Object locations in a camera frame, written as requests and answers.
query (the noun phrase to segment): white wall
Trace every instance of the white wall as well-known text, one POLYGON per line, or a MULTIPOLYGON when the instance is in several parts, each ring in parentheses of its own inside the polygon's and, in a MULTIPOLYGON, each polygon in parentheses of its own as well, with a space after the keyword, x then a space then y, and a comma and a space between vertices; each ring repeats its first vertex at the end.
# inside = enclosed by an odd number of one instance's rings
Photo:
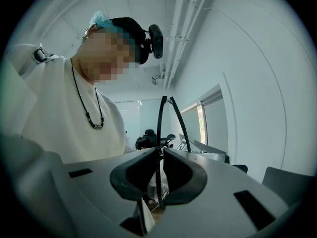
POLYGON ((180 110, 222 80, 235 163, 247 165, 259 182, 268 166, 313 175, 317 59, 301 21, 283 0, 213 0, 211 6, 175 82, 180 110))
POLYGON ((176 112, 174 111, 174 108, 170 107, 169 110, 170 110, 170 119, 171 119, 171 131, 172 131, 171 134, 174 134, 176 136, 176 139, 173 141, 174 148, 176 148, 180 143, 179 134, 180 133, 183 134, 183 131, 178 121, 176 112))
MULTIPOLYGON (((109 87, 102 85, 97 88, 109 97, 121 110, 126 131, 130 138, 130 145, 134 148, 135 141, 139 136, 143 136, 146 129, 153 129, 157 132, 159 107, 162 96, 171 97, 174 95, 173 89, 162 90, 130 90, 130 91, 109 91, 109 87)), ((166 137, 174 131, 171 127, 172 106, 165 104, 161 125, 161 137, 166 137)))

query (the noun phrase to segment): white pipe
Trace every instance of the white pipe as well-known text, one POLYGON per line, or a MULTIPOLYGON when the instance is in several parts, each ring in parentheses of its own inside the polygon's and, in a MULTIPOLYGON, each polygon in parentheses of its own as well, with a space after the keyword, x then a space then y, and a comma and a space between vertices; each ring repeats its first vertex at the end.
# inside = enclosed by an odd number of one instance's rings
MULTIPOLYGON (((196 20, 197 20, 197 17, 198 17, 198 15, 199 15, 199 13, 200 13, 200 11, 201 11, 201 9, 202 9, 204 3, 205 3, 205 0, 201 0, 200 4, 199 4, 199 6, 198 6, 198 9, 197 9, 197 11, 196 11, 196 14, 195 14, 195 16, 194 16, 194 18, 193 18, 192 24, 191 24, 191 26, 189 27, 188 33, 187 33, 187 35, 185 36, 185 38, 189 38, 189 36, 190 36, 190 34, 191 34, 192 30, 193 30, 194 24, 195 24, 195 22, 196 22, 196 20)), ((181 48, 180 48, 180 52, 179 52, 179 53, 176 52, 176 55, 177 55, 177 54, 179 54, 179 55, 175 56, 174 63, 173 63, 173 68, 172 68, 172 70, 171 70, 171 76, 170 76, 169 79, 168 79, 167 88, 170 87, 171 81, 172 81, 172 79, 173 79, 173 77, 174 77, 174 75, 175 75, 175 72, 176 72, 176 70, 177 70, 179 61, 180 61, 180 59, 181 59, 181 57, 182 57, 182 54, 183 54, 183 52, 184 52, 184 49, 185 49, 185 47, 186 47, 186 43, 187 43, 187 42, 181 43, 181 44, 179 45, 179 47, 181 47, 181 48)))
MULTIPOLYGON (((178 23, 179 23, 179 18, 182 12, 182 5, 183 5, 184 0, 176 0, 175 2, 175 9, 174 9, 174 16, 173 16, 173 22, 172 22, 172 28, 170 31, 170 37, 175 38, 176 37, 176 32, 178 29, 178 23)), ((167 83, 167 77, 168 73, 171 69, 172 66, 172 58, 174 55, 174 46, 175 46, 175 41, 170 41, 169 46, 168 46, 168 57, 167 57, 167 62, 166 62, 166 69, 165 69, 165 78, 164 78, 164 85, 163 87, 166 86, 167 83)))
MULTIPOLYGON (((188 4, 185 20, 184 20, 184 23, 183 23, 182 32, 181 32, 181 35, 180 35, 181 38, 184 38, 186 36, 190 21, 192 19, 193 13, 194 13, 196 2, 197 2, 197 0, 189 0, 189 4, 188 4)), ((181 47, 182 47, 182 45, 178 44, 177 51, 175 53, 176 56, 174 56, 173 64, 175 63, 175 60, 178 57, 178 54, 180 52, 181 47)), ((168 65, 168 66, 166 66, 167 71, 165 72, 165 78, 164 78, 164 83, 163 83, 163 88, 164 89, 166 88, 167 82, 169 82, 169 78, 171 76, 170 73, 172 71, 172 68, 171 68, 172 64, 170 63, 170 64, 167 64, 167 65, 168 65)))

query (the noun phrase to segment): gray chair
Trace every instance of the gray chair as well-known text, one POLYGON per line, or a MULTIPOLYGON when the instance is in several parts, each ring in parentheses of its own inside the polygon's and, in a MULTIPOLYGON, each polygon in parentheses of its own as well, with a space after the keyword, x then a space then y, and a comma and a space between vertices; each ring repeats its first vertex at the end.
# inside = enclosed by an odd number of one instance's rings
POLYGON ((289 206, 301 201, 316 177, 268 167, 262 184, 278 194, 289 206))

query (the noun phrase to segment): person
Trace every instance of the person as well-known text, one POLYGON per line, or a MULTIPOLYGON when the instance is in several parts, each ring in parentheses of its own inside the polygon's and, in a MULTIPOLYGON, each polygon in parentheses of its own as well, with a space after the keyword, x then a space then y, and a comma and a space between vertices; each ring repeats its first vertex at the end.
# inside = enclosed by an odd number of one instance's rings
MULTIPOLYGON (((64 163, 135 151, 118 108, 95 84, 116 80, 130 66, 145 63, 149 55, 141 50, 145 45, 145 33, 136 21, 108 20, 98 11, 71 58, 30 44, 8 48, 6 67, 14 70, 7 72, 5 93, 15 90, 20 106, 8 112, 12 115, 2 131, 37 142, 44 150, 58 153, 64 163)), ((144 212, 149 230, 154 221, 148 208, 144 212)))
POLYGON ((135 149, 142 150, 152 148, 151 141, 147 137, 139 137, 135 142, 135 149))

